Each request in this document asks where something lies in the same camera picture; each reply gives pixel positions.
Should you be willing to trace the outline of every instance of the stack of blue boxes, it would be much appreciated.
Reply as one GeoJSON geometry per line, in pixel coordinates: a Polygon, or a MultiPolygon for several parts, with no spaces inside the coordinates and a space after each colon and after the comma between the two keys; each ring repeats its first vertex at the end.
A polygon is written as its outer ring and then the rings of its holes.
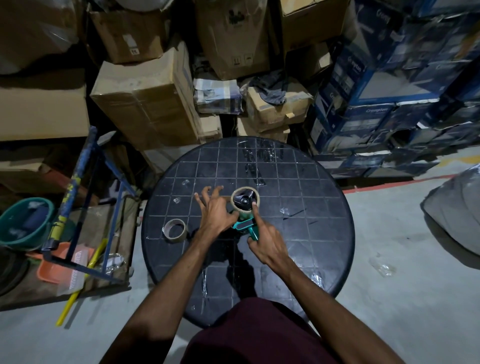
{"type": "Polygon", "coordinates": [[[381,166],[415,175],[432,163],[422,169],[399,149],[418,157],[471,143],[480,133],[477,38],[480,0],[352,0],[313,106],[319,162],[342,177],[381,166]]]}

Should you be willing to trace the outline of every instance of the hand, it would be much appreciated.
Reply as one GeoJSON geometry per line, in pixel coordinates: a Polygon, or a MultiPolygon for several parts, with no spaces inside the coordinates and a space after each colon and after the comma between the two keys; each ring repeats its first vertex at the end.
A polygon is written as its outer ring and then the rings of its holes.
{"type": "Polygon", "coordinates": [[[258,241],[248,238],[248,246],[263,264],[267,264],[278,274],[290,260],[287,246],[275,226],[262,220],[255,202],[252,203],[252,212],[258,226],[259,238],[258,241]]]}
{"type": "Polygon", "coordinates": [[[238,211],[229,214],[227,212],[227,201],[220,197],[220,191],[223,186],[217,186],[213,190],[212,197],[208,195],[211,186],[206,186],[202,190],[201,201],[197,192],[195,192],[195,200],[197,200],[202,211],[202,220],[200,221],[200,229],[213,233],[214,239],[223,231],[231,228],[239,218],[238,211]]]}

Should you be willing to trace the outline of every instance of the person's left hand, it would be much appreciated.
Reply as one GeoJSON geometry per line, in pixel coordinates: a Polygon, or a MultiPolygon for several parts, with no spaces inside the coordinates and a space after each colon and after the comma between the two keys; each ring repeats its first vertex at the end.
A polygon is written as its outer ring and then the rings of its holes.
{"type": "Polygon", "coordinates": [[[238,211],[234,211],[231,214],[227,212],[227,201],[225,198],[220,197],[220,191],[223,189],[223,186],[215,187],[211,197],[208,195],[210,189],[211,186],[206,186],[202,190],[204,202],[202,202],[197,192],[195,192],[195,200],[197,200],[202,210],[200,229],[211,231],[216,237],[237,222],[239,213],[238,211]]]}

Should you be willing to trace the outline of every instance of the black plastic table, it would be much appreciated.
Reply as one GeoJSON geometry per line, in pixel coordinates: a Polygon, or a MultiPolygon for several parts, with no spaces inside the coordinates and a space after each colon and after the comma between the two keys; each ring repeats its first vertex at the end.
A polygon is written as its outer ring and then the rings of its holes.
{"type": "MultiPolygon", "coordinates": [[[[283,234],[288,253],[315,283],[332,296],[342,288],[355,247],[347,200],[330,174],[302,151],[257,137],[225,138],[199,146],[179,158],[158,182],[142,225],[145,263],[158,283],[186,251],[200,225],[193,197],[205,186],[223,185],[230,196],[242,186],[260,194],[260,214],[283,234]],[[189,237],[169,243],[164,224],[180,218],[189,237]]],[[[202,327],[212,325],[240,299],[277,301],[305,318],[283,281],[263,265],[233,229],[212,244],[184,316],[202,327]]]]}

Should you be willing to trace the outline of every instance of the concrete floor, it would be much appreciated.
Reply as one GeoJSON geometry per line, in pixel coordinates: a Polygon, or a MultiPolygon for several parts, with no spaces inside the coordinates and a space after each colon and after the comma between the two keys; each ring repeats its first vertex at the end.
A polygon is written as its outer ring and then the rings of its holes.
{"type": "MultiPolygon", "coordinates": [[[[464,152],[461,157],[470,159],[453,164],[463,169],[476,152],[464,152]]],[[[452,162],[444,164],[449,166],[444,174],[457,172],[452,162]]],[[[445,180],[346,195],[357,241],[337,299],[407,363],[479,362],[480,257],[426,221],[420,209],[428,192],[445,180]]],[[[64,303],[1,312],[0,363],[98,363],[149,291],[141,249],[138,229],[132,289],[80,300],[63,328],[55,321],[64,303]]],[[[198,330],[182,320],[166,363],[180,362],[198,330]]]]}

